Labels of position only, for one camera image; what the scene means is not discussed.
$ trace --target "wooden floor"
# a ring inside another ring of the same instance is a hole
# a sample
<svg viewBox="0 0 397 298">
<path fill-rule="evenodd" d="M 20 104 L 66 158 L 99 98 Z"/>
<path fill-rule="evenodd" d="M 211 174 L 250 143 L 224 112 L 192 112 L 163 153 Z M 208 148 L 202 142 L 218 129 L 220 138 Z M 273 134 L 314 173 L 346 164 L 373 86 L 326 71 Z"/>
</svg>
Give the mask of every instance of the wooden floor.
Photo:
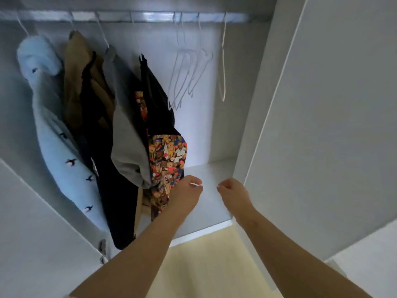
<svg viewBox="0 0 397 298">
<path fill-rule="evenodd" d="M 271 292 L 234 226 L 170 248 L 147 297 L 282 298 Z"/>
</svg>

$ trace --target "hand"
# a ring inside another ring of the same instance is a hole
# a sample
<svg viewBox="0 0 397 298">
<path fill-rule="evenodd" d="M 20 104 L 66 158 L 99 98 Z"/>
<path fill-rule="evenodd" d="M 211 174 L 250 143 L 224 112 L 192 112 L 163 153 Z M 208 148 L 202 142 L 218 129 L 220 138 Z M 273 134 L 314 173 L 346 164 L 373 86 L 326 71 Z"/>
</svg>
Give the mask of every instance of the hand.
<svg viewBox="0 0 397 298">
<path fill-rule="evenodd" d="M 227 179 L 219 183 L 218 192 L 229 212 L 238 221 L 240 217 L 254 209 L 248 191 L 236 179 Z"/>
<path fill-rule="evenodd" d="M 185 176 L 172 188 L 167 208 L 182 215 L 183 219 L 185 219 L 199 201 L 202 193 L 201 184 L 202 181 L 199 178 L 192 175 Z"/>
</svg>

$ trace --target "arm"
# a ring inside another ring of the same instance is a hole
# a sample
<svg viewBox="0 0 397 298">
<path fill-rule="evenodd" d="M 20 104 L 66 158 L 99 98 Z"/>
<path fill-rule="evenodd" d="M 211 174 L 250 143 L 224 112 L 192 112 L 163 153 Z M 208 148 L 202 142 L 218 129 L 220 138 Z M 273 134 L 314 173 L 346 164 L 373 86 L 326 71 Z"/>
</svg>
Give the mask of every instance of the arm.
<svg viewBox="0 0 397 298">
<path fill-rule="evenodd" d="M 187 175 L 172 189 L 170 202 L 135 241 L 97 270 L 71 294 L 76 298 L 144 298 L 171 240 L 202 192 L 201 180 Z"/>
<path fill-rule="evenodd" d="M 245 230 L 284 298 L 370 298 L 256 211 L 240 182 L 225 180 L 219 184 L 218 191 L 227 209 Z"/>
</svg>

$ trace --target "white closet door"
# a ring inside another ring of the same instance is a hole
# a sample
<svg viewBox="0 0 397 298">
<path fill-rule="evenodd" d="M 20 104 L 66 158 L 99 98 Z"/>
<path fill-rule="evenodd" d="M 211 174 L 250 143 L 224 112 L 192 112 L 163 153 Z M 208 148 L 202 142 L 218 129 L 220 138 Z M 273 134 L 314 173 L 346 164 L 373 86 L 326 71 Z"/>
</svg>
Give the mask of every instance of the white closet door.
<svg viewBox="0 0 397 298">
<path fill-rule="evenodd" d="M 2 297 L 61 298 L 100 267 L 99 252 L 0 161 Z"/>
<path fill-rule="evenodd" d="M 248 172 L 256 208 L 321 260 L 397 217 L 395 8 L 306 2 Z"/>
</svg>

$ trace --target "metal clothes rail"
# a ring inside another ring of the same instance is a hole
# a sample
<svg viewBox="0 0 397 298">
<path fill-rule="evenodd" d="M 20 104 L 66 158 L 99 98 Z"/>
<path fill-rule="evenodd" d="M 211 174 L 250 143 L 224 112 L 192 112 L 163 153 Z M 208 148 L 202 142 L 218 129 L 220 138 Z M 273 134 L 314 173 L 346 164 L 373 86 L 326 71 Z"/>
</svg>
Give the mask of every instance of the metal clothes rail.
<svg viewBox="0 0 397 298">
<path fill-rule="evenodd" d="M 268 22 L 271 15 L 247 13 L 198 13 L 198 12 L 164 12 L 164 11 L 62 11 L 62 10 L 0 10 L 0 21 L 34 21 L 34 22 L 96 22 L 95 14 L 103 23 L 156 23 L 183 21 L 184 23 L 250 23 Z"/>
</svg>

